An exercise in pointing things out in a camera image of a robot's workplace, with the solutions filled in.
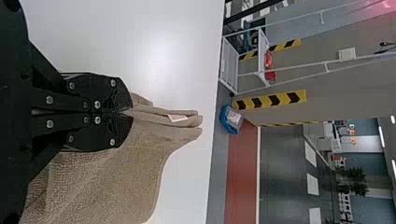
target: white table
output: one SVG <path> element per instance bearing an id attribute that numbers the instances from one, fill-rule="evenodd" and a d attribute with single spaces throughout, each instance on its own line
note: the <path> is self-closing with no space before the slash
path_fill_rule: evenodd
<path id="1" fill-rule="evenodd" d="M 165 165 L 148 223 L 205 223 L 224 1 L 21 0 L 32 42 L 64 72 L 121 77 L 155 105 L 198 109 L 203 135 Z"/>

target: red floor stripe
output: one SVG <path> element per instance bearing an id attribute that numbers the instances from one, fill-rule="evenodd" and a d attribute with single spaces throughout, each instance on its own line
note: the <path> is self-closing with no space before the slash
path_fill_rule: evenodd
<path id="1" fill-rule="evenodd" d="M 230 136 L 224 224 L 256 223 L 257 137 L 247 120 Z"/>

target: yellow and black striped barrier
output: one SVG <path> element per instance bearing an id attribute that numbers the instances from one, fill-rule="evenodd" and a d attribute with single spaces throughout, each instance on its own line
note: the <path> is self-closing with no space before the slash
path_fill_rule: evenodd
<path id="1" fill-rule="evenodd" d="M 259 52 L 257 50 L 248 52 L 248 53 L 246 53 L 244 55 L 239 56 L 239 62 L 242 62 L 244 60 L 250 60 L 250 59 L 256 58 L 258 55 L 259 55 Z"/>
<path id="2" fill-rule="evenodd" d="M 301 45 L 301 38 L 297 38 L 297 39 L 288 41 L 286 43 L 273 45 L 268 50 L 271 52 L 280 52 L 285 49 L 292 49 L 292 48 L 299 47 L 300 45 Z"/>
<path id="3" fill-rule="evenodd" d="M 255 108 L 266 108 L 278 105 L 293 105 L 306 102 L 305 91 L 290 91 L 276 93 L 273 95 L 264 95 L 258 97 L 249 97 L 242 100 L 233 101 L 234 109 L 249 110 Z"/>
<path id="4" fill-rule="evenodd" d="M 271 46 L 268 50 L 270 52 L 279 52 L 285 49 L 292 49 L 299 47 L 301 45 L 301 38 L 293 39 L 291 41 L 288 41 L 286 43 L 278 44 L 278 45 L 273 45 Z M 244 55 L 239 56 L 239 62 L 242 62 L 244 60 L 250 60 L 253 58 L 256 58 L 259 55 L 259 52 L 256 51 L 251 51 L 248 52 Z"/>
<path id="5" fill-rule="evenodd" d="M 313 124 L 313 123 L 321 123 L 321 121 L 291 122 L 291 123 L 281 123 L 281 124 L 263 124 L 263 125 L 259 125 L 259 127 L 262 127 L 262 128 L 289 127 L 289 126 L 297 126 L 297 125 Z"/>

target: beige cloth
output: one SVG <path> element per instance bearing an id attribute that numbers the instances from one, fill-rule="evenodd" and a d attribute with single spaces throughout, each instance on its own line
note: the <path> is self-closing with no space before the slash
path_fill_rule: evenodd
<path id="1" fill-rule="evenodd" d="M 29 186 L 21 223 L 139 224 L 152 215 L 169 156 L 202 133 L 196 111 L 167 111 L 132 94 L 134 124 L 117 149 L 59 153 Z M 166 114 L 186 115 L 172 123 Z"/>

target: screw head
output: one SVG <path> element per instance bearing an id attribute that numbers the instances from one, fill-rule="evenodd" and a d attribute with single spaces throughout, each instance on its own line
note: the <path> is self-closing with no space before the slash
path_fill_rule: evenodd
<path id="1" fill-rule="evenodd" d="M 102 122 L 100 117 L 95 118 L 95 124 L 100 124 Z"/>
<path id="2" fill-rule="evenodd" d="M 74 142 L 74 136 L 73 135 L 69 135 L 69 137 L 67 138 L 68 142 Z"/>
<path id="3" fill-rule="evenodd" d="M 51 129 L 53 128 L 53 125 L 54 125 L 53 120 L 51 119 L 47 120 L 47 128 Z"/>
<path id="4" fill-rule="evenodd" d="M 114 147 L 116 145 L 116 139 L 110 139 L 110 145 Z"/>
<path id="5" fill-rule="evenodd" d="M 95 106 L 96 109 L 99 109 L 101 106 L 99 101 L 95 101 L 95 103 L 93 105 Z"/>
<path id="6" fill-rule="evenodd" d="M 52 105 L 53 104 L 53 97 L 52 96 L 47 96 L 46 97 L 46 103 L 47 103 L 47 105 Z"/>
<path id="7" fill-rule="evenodd" d="M 69 89 L 73 90 L 76 87 L 76 85 L 74 84 L 74 82 L 69 82 Z"/>

